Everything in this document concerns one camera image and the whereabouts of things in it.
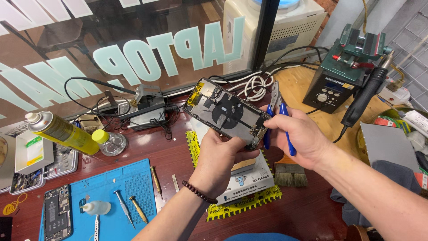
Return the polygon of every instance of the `yellow spray can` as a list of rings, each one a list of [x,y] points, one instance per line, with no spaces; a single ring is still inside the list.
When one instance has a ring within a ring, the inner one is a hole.
[[[36,135],[58,142],[63,146],[93,155],[100,149],[91,135],[50,111],[28,113],[28,129]]]

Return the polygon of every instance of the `rubber band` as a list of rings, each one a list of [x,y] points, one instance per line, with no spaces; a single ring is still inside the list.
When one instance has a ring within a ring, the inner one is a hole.
[[[20,198],[22,195],[24,195],[24,194],[25,194],[25,199],[24,199],[24,200],[22,200],[22,202],[24,202],[24,201],[27,199],[28,194],[27,194],[27,193],[23,193],[23,194],[21,194],[21,195],[19,195],[19,196],[18,196],[18,199],[16,200],[18,203],[22,203],[22,202],[20,202],[20,201],[19,201],[19,198]]]
[[[24,200],[22,200],[20,202],[19,198],[22,195],[24,195],[24,194],[25,194],[25,198],[24,198]],[[6,205],[4,207],[4,209],[3,209],[3,215],[10,215],[13,212],[15,212],[15,210],[16,210],[16,208],[18,208],[19,204],[22,203],[22,202],[24,202],[27,199],[27,197],[28,197],[28,194],[26,194],[26,193],[23,193],[23,194],[19,195],[16,201],[11,202],[11,203],[9,203],[8,205]]]

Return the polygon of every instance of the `screwdriver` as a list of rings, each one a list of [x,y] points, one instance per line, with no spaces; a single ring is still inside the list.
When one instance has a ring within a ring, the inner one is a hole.
[[[118,190],[114,191],[113,193],[117,195],[117,198],[119,198],[120,206],[122,207],[123,211],[125,212],[125,215],[128,217],[129,222],[131,222],[132,226],[135,229],[134,223],[132,222],[132,219],[131,219],[131,215],[129,214],[129,210],[126,207],[126,204],[123,201],[122,196],[120,195],[120,190],[118,189]]]
[[[152,171],[153,179],[155,180],[155,184],[156,184],[156,187],[157,187],[157,189],[158,189],[158,193],[159,193],[159,195],[160,195],[160,198],[163,200],[163,197],[162,197],[162,189],[161,189],[161,185],[159,184],[158,176],[156,175],[155,167],[154,167],[154,166],[151,166],[151,167],[150,167],[150,170]]]
[[[149,223],[147,221],[146,216],[144,215],[143,211],[141,210],[141,208],[138,206],[136,200],[135,200],[135,196],[131,196],[129,197],[129,200],[132,201],[132,203],[134,204],[135,208],[137,209],[138,214],[140,215],[141,219],[145,222],[145,223]]]

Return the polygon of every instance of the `glass bottle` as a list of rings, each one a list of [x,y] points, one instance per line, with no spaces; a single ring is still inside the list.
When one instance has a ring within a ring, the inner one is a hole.
[[[101,152],[109,157],[119,155],[128,144],[124,135],[103,130],[94,131],[92,140],[96,141]]]

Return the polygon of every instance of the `wooden table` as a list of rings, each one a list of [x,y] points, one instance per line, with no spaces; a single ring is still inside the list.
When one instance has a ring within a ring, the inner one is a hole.
[[[284,70],[275,76],[288,105],[305,112],[313,110],[313,107],[302,104],[313,74],[313,70],[297,67]],[[175,101],[183,103],[184,97]],[[267,94],[263,100],[255,104],[262,106],[268,104],[269,101],[270,95]],[[386,109],[388,106],[374,97],[361,120],[368,122],[376,114]],[[345,107],[341,106],[335,114],[317,111],[310,117],[330,140],[334,140],[342,129],[340,120],[344,113]],[[190,117],[182,112],[178,121],[171,126],[173,138],[176,138],[176,141],[167,141],[161,128],[137,132],[126,130],[121,133],[128,138],[129,146],[119,156],[106,157],[101,153],[92,157],[80,155],[76,172],[47,181],[44,187],[28,192],[26,201],[19,204],[19,211],[9,215],[13,217],[12,240],[23,241],[27,238],[31,241],[38,240],[43,194],[46,191],[144,158],[149,158],[150,164],[156,166],[159,181],[163,187],[163,201],[158,195],[155,195],[157,210],[160,211],[175,194],[171,176],[175,174],[177,181],[181,183],[182,180],[188,180],[193,172],[185,138],[185,131],[192,129],[189,120]],[[339,147],[356,157],[355,133],[357,128],[358,125],[348,129],[342,140],[337,143]],[[278,148],[271,148],[265,150],[265,154],[269,162],[273,164],[282,158],[283,152]],[[344,239],[347,227],[342,221],[342,204],[329,198],[332,187],[313,171],[306,170],[306,175],[309,182],[308,187],[281,187],[282,198],[267,205],[210,222],[205,222],[207,214],[204,214],[190,236],[190,240],[223,240],[231,235],[246,232],[278,232],[303,241],[317,238],[317,240]],[[16,201],[16,199],[17,196],[8,193],[0,194],[0,208],[3,209],[6,204]]]

